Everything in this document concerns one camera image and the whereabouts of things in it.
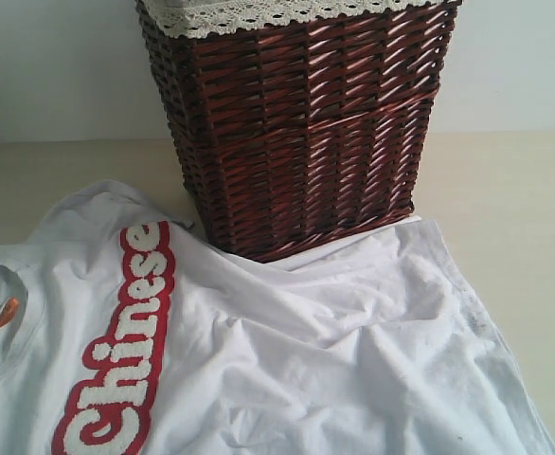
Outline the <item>white t-shirt red lettering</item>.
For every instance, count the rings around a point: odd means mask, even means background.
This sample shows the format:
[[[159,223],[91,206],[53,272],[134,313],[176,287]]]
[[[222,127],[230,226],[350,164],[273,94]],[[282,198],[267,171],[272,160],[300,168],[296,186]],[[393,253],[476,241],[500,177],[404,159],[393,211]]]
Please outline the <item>white t-shirt red lettering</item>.
[[[436,222],[262,264],[133,188],[0,246],[0,454],[554,454]]]

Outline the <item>orange garment tag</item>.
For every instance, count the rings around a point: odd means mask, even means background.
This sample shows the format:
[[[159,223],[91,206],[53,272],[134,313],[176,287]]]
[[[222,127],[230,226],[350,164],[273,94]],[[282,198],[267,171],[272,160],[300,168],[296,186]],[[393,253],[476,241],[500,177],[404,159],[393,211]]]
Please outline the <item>orange garment tag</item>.
[[[20,301],[17,298],[9,298],[0,312],[0,328],[8,325],[17,315]]]

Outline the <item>dark brown wicker basket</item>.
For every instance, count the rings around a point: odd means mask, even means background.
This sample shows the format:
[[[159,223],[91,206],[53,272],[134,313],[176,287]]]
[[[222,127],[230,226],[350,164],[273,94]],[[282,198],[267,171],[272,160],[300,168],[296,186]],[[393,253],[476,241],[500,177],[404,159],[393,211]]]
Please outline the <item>dark brown wicker basket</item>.
[[[260,262],[410,216],[460,4],[171,38],[136,3],[208,241]]]

